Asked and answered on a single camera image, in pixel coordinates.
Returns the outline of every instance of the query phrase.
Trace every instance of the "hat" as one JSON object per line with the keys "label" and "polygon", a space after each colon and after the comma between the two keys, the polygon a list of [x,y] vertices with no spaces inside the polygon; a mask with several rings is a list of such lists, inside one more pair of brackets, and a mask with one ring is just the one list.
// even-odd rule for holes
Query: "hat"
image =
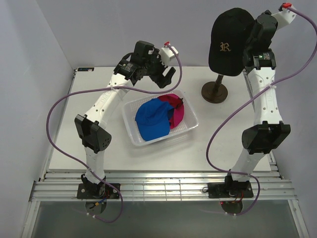
{"label": "hat", "polygon": [[173,111],[174,108],[168,102],[158,98],[142,104],[135,116],[141,137],[149,141],[168,135]]}
{"label": "hat", "polygon": [[218,74],[239,75],[243,66],[243,50],[254,23],[253,17],[241,8],[221,14],[213,24],[209,67]]}
{"label": "hat", "polygon": [[184,103],[183,99],[177,95],[171,93],[158,97],[163,102],[168,102],[172,107],[174,107],[174,114],[169,120],[170,129],[177,127],[184,118]]}

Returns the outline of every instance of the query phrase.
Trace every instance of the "pink cap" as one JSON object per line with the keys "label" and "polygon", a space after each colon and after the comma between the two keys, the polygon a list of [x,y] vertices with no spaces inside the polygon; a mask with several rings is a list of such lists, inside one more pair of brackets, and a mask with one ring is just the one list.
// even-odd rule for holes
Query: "pink cap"
{"label": "pink cap", "polygon": [[169,104],[174,107],[174,115],[169,120],[170,129],[177,127],[184,118],[184,104],[183,99],[177,95],[171,93],[158,97],[162,102],[169,102]]}

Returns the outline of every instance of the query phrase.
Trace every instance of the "black cap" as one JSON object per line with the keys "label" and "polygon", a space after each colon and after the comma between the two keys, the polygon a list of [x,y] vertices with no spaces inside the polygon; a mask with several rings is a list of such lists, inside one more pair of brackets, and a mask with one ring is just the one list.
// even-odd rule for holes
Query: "black cap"
{"label": "black cap", "polygon": [[253,17],[241,8],[221,14],[213,24],[209,67],[218,74],[237,76],[243,70],[243,50],[254,23]]}

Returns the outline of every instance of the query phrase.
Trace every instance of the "white table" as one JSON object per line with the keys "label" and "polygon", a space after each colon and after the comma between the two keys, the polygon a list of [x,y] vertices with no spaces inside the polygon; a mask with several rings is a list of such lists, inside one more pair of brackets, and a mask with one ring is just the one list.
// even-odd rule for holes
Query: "white table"
{"label": "white table", "polygon": [[[173,77],[173,84],[179,77],[179,70]],[[71,88],[72,92],[102,88],[110,81],[113,67],[95,67],[92,72],[77,72]],[[173,137],[163,142],[144,147],[131,143],[122,118],[122,106],[132,100],[147,96],[130,91],[109,120],[107,131],[112,135],[112,142],[106,149],[104,169],[107,171],[213,171],[206,161],[206,146],[217,127],[239,106],[249,99],[243,75],[224,77],[223,84],[228,89],[228,98],[221,104],[206,102],[201,96],[202,86],[215,81],[217,74],[208,67],[183,67],[183,79],[179,88],[186,93],[193,105],[199,126],[180,137]],[[144,77],[136,87],[150,91],[159,88]],[[58,132],[56,144],[64,151],[85,161],[85,151],[78,137],[74,119],[77,114],[84,115],[99,97],[98,93],[72,96]],[[253,125],[254,112],[251,105],[236,115],[218,134],[210,149],[210,158],[223,169],[230,169],[236,163],[241,150],[242,131]],[[82,170],[84,167],[72,159],[54,150],[49,170]],[[270,171],[267,158],[257,165],[256,171]]]}

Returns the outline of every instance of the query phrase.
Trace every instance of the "plastic bin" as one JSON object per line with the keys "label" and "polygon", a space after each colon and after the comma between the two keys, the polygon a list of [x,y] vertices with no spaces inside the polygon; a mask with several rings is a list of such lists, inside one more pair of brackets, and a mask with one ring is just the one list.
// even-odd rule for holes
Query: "plastic bin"
{"label": "plastic bin", "polygon": [[129,137],[131,138],[131,141],[134,145],[144,146],[144,145],[152,144],[157,141],[161,141],[176,135],[180,135],[182,133],[186,133],[198,127],[199,123],[197,120],[196,113],[193,107],[191,106],[191,104],[189,103],[189,101],[187,100],[186,95],[179,89],[175,89],[169,93],[174,93],[178,97],[183,98],[184,107],[185,107],[184,119],[177,127],[175,127],[174,129],[171,129],[168,135],[154,139],[154,140],[145,141],[141,137],[137,123],[135,122],[135,115],[142,104],[164,94],[150,95],[150,96],[126,103],[123,106],[122,114],[123,114],[125,127],[127,128]]}

